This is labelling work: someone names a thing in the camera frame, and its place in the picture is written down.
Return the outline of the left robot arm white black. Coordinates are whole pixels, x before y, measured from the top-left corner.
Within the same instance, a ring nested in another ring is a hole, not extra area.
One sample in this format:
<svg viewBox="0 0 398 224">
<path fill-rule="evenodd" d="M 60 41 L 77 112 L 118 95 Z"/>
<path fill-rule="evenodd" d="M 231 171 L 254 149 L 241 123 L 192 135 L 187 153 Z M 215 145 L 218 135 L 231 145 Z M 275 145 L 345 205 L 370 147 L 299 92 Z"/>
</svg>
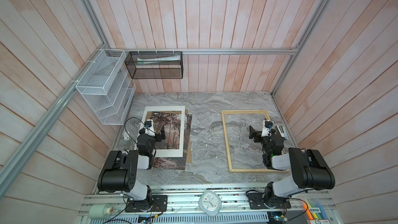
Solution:
<svg viewBox="0 0 398 224">
<path fill-rule="evenodd" d="M 151 188 L 136 178 L 137 171 L 152 169 L 156 156 L 155 144 L 166 139 L 164 126 L 159 133 L 152 131 L 153 127 L 139 131 L 135 150 L 111 151 L 97 180 L 99 191 L 121 192 L 129 199 L 127 206 L 133 205 L 142 212 L 152 209 L 154 200 Z"/>
</svg>

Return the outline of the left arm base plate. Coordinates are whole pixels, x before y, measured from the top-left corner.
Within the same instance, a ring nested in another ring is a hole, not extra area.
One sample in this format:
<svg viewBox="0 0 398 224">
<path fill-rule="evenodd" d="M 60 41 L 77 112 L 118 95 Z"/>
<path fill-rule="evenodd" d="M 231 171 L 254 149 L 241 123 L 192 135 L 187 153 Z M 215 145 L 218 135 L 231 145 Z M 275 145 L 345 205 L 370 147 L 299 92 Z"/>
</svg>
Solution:
<svg viewBox="0 0 398 224">
<path fill-rule="evenodd" d="M 167 209 L 167 196 L 156 195 L 148 197 L 146 200 L 134 201 L 127 199 L 125 212 L 165 212 Z"/>
</svg>

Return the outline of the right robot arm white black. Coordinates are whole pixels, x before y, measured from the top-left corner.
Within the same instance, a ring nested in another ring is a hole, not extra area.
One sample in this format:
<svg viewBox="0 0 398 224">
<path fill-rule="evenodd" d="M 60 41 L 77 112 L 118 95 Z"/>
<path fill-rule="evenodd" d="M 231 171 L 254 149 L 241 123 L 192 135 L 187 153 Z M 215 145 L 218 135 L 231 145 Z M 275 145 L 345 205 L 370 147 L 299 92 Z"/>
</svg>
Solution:
<svg viewBox="0 0 398 224">
<path fill-rule="evenodd" d="M 270 121 L 263 124 L 262 131 L 249 126 L 249 139 L 262 145 L 263 163 L 269 170 L 290 171 L 291 175 L 270 182 L 262 194 L 263 204 L 268 208 L 283 206 L 288 199 L 308 190 L 333 189 L 335 177 L 318 150 L 288 148 L 282 153 L 286 137 Z"/>
</svg>

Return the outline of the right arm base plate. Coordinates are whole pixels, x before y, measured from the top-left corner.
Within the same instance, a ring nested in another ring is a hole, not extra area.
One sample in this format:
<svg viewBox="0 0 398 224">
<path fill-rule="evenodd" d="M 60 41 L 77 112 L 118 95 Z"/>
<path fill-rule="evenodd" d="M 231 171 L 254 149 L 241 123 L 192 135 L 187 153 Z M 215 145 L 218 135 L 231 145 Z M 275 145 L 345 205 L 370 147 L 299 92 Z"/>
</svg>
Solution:
<svg viewBox="0 0 398 224">
<path fill-rule="evenodd" d="M 287 198 L 271 197 L 266 199 L 267 193 L 249 190 L 245 193 L 250 209 L 290 209 L 291 204 Z"/>
</svg>

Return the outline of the light wooden picture frame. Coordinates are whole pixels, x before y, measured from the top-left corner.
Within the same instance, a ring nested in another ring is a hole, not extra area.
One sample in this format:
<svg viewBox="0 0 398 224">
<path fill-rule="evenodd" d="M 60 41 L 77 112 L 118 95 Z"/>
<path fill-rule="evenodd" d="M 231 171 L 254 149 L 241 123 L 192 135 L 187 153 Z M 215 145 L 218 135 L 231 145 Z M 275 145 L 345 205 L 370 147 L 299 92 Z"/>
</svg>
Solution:
<svg viewBox="0 0 398 224">
<path fill-rule="evenodd" d="M 268 173 L 268 172 L 277 172 L 277 170 L 269 170 L 269 169 L 234 169 L 232 167 L 232 160 L 231 160 L 231 153 L 229 147 L 229 140 L 227 134 L 227 126 L 225 121 L 225 115 L 232 114 L 232 115 L 241 115 L 241 114 L 263 114 L 265 119 L 270 121 L 270 117 L 266 110 L 238 110 L 238 111 L 221 111 L 222 117 L 222 124 L 223 124 L 223 131 L 224 131 L 224 138 L 226 143 L 226 150 L 227 150 L 227 160 L 229 166 L 229 172 L 231 173 Z"/>
</svg>

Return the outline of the white photo mat board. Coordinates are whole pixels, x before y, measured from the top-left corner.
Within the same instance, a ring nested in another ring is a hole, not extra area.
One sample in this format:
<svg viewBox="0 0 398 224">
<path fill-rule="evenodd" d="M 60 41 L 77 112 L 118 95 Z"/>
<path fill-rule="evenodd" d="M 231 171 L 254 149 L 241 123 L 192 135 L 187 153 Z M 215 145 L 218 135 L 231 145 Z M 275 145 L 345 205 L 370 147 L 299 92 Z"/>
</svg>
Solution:
<svg viewBox="0 0 398 224">
<path fill-rule="evenodd" d="M 179 158 L 183 156 L 185 135 L 184 106 L 147 106 L 137 137 L 137 148 L 141 155 L 154 155 L 157 158 Z M 155 133 L 160 133 L 164 125 L 165 137 L 161 142 L 144 133 L 144 122 L 152 119 Z"/>
</svg>

